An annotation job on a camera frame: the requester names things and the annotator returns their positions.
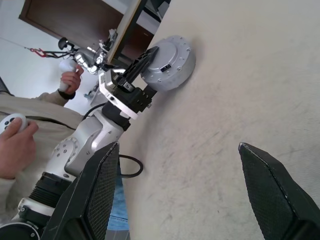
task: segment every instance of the white vr controller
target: white vr controller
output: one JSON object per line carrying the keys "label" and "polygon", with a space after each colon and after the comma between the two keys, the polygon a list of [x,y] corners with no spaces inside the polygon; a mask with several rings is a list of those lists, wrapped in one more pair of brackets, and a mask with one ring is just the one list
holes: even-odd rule
{"label": "white vr controller", "polygon": [[26,129],[26,127],[28,126],[28,121],[27,121],[26,117],[24,115],[20,114],[20,113],[13,113],[13,114],[5,117],[0,122],[0,134],[7,129],[7,127],[12,123],[12,121],[15,118],[20,118],[22,120],[22,124],[21,124],[21,127],[20,127],[18,133],[20,133],[20,132],[22,132],[23,130]]}
{"label": "white vr controller", "polygon": [[[64,59],[60,62],[59,68],[62,73],[66,72],[76,72],[77,63],[72,59]],[[65,84],[64,82],[60,82],[59,90],[61,92],[65,92],[68,89],[69,85]]]}

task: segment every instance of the white wall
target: white wall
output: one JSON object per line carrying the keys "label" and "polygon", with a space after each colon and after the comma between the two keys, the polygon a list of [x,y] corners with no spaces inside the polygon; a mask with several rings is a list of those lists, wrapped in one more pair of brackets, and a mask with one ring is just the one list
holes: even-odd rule
{"label": "white wall", "polygon": [[[30,48],[59,51],[58,40],[18,19],[24,0],[5,0],[0,5],[0,37]],[[22,47],[0,39],[0,76],[17,97],[32,98],[54,92],[60,84],[59,59],[41,58]],[[89,103],[83,97],[97,76],[85,72],[76,97],[66,107],[84,114]]]}
{"label": "white wall", "polygon": [[[125,14],[127,8],[132,0],[103,0],[105,3],[116,9],[122,14]],[[136,21],[141,27],[148,30],[150,33],[155,34],[158,30],[160,23],[151,17],[149,14],[142,11],[138,20]]]}

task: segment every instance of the beige shirt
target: beige shirt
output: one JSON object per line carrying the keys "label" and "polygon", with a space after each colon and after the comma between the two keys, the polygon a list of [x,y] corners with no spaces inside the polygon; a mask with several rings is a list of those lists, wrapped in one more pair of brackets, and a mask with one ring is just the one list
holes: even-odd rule
{"label": "beige shirt", "polygon": [[63,107],[66,103],[67,100],[57,91],[43,93],[33,99],[0,94],[0,121],[10,114],[20,113],[39,126],[33,136],[36,143],[35,161],[14,180],[0,178],[0,224],[7,223],[17,214],[18,203],[32,192],[55,146],[69,137],[81,122],[82,116],[79,113]]}

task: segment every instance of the mesh panel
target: mesh panel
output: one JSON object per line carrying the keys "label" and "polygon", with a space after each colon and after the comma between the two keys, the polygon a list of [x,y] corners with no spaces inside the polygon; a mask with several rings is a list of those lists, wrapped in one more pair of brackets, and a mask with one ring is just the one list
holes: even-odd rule
{"label": "mesh panel", "polygon": [[87,221],[97,240],[104,240],[114,200],[119,155],[114,148],[101,165],[87,207]]}
{"label": "mesh panel", "polygon": [[249,200],[266,240],[282,239],[294,214],[268,167],[245,151],[241,156]]}

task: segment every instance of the wooden door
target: wooden door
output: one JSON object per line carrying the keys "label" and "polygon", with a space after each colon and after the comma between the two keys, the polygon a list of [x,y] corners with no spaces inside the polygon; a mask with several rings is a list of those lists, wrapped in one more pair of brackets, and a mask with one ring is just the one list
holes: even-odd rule
{"label": "wooden door", "polygon": [[[99,47],[109,29],[116,29],[123,14],[102,0],[26,0],[19,18],[60,39],[66,37],[79,47]],[[153,34],[136,24],[122,50],[137,58],[149,46]]]}

